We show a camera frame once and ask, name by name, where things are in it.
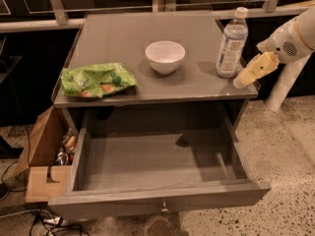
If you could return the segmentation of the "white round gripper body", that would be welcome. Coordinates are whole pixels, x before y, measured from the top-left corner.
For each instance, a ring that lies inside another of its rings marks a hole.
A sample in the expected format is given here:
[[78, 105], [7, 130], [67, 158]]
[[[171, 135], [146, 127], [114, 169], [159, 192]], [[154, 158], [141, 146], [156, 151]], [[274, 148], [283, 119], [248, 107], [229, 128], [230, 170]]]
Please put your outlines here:
[[283, 64], [295, 62], [312, 53], [312, 20], [293, 18], [257, 44], [260, 52], [274, 52]]

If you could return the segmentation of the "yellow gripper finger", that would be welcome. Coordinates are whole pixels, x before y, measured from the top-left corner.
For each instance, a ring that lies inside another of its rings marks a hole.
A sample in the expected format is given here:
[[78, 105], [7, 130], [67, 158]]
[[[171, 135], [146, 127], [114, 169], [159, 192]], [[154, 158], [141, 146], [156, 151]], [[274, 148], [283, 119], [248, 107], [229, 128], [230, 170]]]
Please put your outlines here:
[[258, 79], [274, 72], [280, 64], [279, 56], [274, 52], [257, 54], [233, 80], [237, 89], [244, 89]]

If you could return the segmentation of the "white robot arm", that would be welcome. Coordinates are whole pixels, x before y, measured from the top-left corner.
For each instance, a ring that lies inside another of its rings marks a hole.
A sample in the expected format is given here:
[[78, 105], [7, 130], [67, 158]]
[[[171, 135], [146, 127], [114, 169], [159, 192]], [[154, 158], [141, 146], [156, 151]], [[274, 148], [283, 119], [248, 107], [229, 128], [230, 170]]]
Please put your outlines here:
[[315, 50], [315, 8], [310, 8], [278, 27], [259, 42], [260, 51], [237, 75], [233, 85], [243, 89], [274, 72], [280, 64], [298, 61]]

